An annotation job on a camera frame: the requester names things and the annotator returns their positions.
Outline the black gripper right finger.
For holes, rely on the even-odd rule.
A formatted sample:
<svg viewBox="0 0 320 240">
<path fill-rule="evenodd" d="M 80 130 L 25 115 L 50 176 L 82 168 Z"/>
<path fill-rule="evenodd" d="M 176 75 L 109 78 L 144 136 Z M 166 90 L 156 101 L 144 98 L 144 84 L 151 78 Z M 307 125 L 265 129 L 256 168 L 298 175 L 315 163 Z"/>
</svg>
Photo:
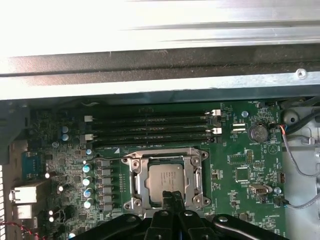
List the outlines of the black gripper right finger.
<svg viewBox="0 0 320 240">
<path fill-rule="evenodd" d="M 212 220 L 200 217 L 194 210 L 187 210 L 180 191 L 174 191 L 174 209 L 182 234 L 188 240 L 285 240 L 278 235 L 237 217 L 218 214 Z"/>
</svg>

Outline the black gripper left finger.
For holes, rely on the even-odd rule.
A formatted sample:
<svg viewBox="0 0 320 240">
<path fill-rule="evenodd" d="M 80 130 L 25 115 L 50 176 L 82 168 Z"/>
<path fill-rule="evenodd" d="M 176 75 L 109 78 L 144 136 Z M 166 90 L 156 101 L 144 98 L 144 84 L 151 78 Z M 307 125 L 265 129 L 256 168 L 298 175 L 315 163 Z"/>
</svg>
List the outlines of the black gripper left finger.
<svg viewBox="0 0 320 240">
<path fill-rule="evenodd" d="M 174 225 L 174 193 L 162 192 L 162 209 L 152 217 L 127 213 L 73 237 L 73 240 L 171 240 Z"/>
</svg>

